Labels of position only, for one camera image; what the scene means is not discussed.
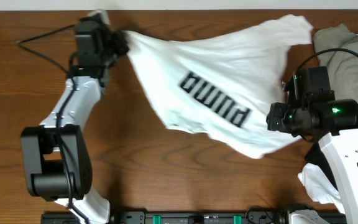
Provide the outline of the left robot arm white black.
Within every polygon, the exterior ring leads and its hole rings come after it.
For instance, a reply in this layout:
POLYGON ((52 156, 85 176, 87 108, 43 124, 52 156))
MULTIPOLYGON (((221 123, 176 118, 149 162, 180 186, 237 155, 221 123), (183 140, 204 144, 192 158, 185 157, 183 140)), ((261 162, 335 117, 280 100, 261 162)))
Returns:
POLYGON ((76 50, 68 59, 65 89, 54 109, 37 126, 21 132, 28 193, 63 205, 78 223, 117 223, 111 204, 92 185, 93 170, 83 130, 106 91, 110 69, 129 51, 125 34, 110 27, 108 13, 95 10, 73 29, 76 50))

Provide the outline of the white Puma t-shirt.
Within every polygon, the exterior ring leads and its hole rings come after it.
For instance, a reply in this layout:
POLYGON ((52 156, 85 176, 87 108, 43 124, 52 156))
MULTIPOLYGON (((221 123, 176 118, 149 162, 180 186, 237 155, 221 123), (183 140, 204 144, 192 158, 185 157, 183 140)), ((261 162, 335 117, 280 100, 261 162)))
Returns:
POLYGON ((179 42, 126 32, 138 81, 167 129, 205 133, 260 159, 295 142, 269 131, 272 103, 294 45, 311 43, 312 25, 292 14, 210 39, 179 42))

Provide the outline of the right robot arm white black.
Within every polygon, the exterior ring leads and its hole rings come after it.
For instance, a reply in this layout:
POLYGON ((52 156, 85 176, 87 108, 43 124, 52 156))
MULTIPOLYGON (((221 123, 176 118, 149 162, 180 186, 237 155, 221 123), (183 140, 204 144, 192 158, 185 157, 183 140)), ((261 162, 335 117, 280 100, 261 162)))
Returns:
POLYGON ((354 100, 273 103, 268 130, 317 142, 333 173, 348 223, 358 223, 358 104, 354 100))

